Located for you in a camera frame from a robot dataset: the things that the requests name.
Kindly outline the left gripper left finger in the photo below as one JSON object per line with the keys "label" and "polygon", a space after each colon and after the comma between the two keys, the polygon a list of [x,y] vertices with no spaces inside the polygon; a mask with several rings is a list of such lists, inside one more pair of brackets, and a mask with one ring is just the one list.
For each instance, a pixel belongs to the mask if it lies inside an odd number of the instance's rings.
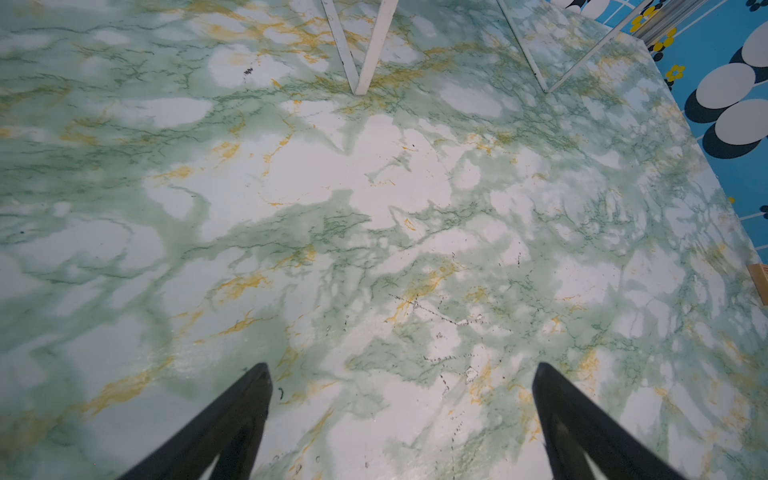
{"label": "left gripper left finger", "polygon": [[123,479],[248,479],[263,438],[273,384],[258,363]]}

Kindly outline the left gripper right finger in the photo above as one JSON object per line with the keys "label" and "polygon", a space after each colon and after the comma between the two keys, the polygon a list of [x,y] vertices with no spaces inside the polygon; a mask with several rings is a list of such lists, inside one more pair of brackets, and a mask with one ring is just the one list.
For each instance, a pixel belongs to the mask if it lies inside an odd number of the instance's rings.
{"label": "left gripper right finger", "polygon": [[538,364],[532,393],[555,479],[680,479],[552,365]]}

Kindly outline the small wooden block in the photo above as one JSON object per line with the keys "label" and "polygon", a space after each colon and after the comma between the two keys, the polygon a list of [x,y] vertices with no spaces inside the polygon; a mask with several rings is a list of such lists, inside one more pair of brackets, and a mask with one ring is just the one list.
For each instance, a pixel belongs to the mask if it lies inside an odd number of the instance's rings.
{"label": "small wooden block", "polygon": [[762,304],[768,306],[768,266],[766,264],[751,264],[748,266],[748,271]]}

